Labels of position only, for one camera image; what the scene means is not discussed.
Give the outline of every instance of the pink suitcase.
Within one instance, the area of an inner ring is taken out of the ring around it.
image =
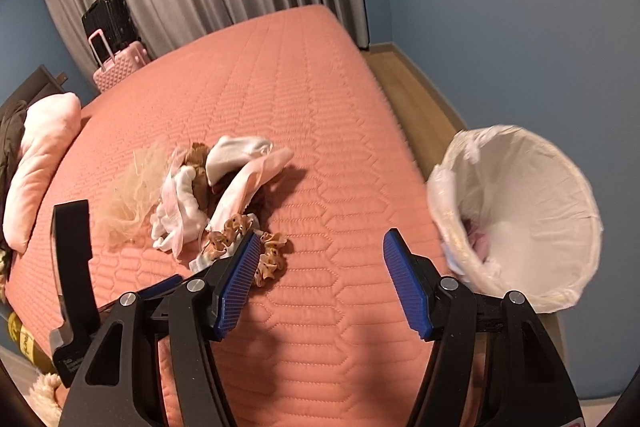
[[[105,63],[100,61],[98,54],[95,51],[93,40],[100,36],[104,46],[107,48],[111,58],[108,58]],[[94,82],[98,86],[100,92],[105,92],[107,89],[115,86],[118,82],[127,78],[134,71],[138,71],[140,68],[146,66],[151,59],[146,52],[145,47],[139,42],[134,41],[122,51],[117,52],[115,55],[111,51],[111,47],[104,37],[104,33],[101,29],[96,30],[88,38],[89,45],[91,46],[94,57],[98,60],[100,68],[94,73]]]

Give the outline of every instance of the pink quilted mattress cover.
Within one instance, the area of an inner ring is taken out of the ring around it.
[[[398,227],[414,253],[445,269],[423,179],[380,87],[329,10],[312,6],[226,28],[155,60],[98,97],[51,182],[27,252],[6,288],[49,349],[62,323],[50,259],[54,204],[100,200],[156,139],[214,144],[263,135],[295,152],[267,190],[267,228],[290,238],[287,269],[252,289],[238,326],[214,345],[239,425],[402,426],[430,344],[410,330],[382,257]],[[92,237],[98,305],[174,273],[141,240],[110,251]],[[166,343],[168,418],[180,425]]]

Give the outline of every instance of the bed frame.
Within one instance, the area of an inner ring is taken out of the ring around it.
[[[57,77],[54,77],[43,65],[38,66],[38,68],[18,86],[18,89],[12,92],[9,98],[0,105],[0,118],[2,118],[7,108],[14,105],[18,100],[24,100],[27,106],[30,106],[45,96],[65,92],[65,90],[62,89],[62,84],[66,81],[66,78],[65,73],[60,73]]]

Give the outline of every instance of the brown scrunchie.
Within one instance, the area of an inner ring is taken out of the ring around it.
[[[252,229],[254,220],[249,216],[235,214],[225,223],[222,232],[209,232],[208,241],[203,249],[203,254],[215,261],[222,257],[226,250],[236,241],[242,239]],[[255,271],[254,285],[264,286],[267,279],[275,279],[276,270],[282,270],[286,266],[284,256],[280,249],[287,244],[287,237],[280,232],[270,233],[255,230],[260,235],[260,242],[264,246],[264,253],[260,254],[260,261]]]

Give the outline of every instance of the screw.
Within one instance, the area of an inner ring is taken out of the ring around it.
[[[520,292],[510,292],[509,300],[514,304],[524,304],[524,295]]]
[[[120,297],[120,304],[123,306],[131,306],[136,301],[135,293],[125,293],[122,297]]]
[[[458,283],[458,281],[453,279],[453,277],[445,277],[444,279],[442,279],[440,281],[440,286],[442,286],[444,289],[452,292],[453,290],[457,290],[458,286],[460,286],[460,284]]]
[[[199,292],[204,288],[204,281],[202,279],[194,279],[193,281],[189,281],[187,283],[187,289],[190,292]]]

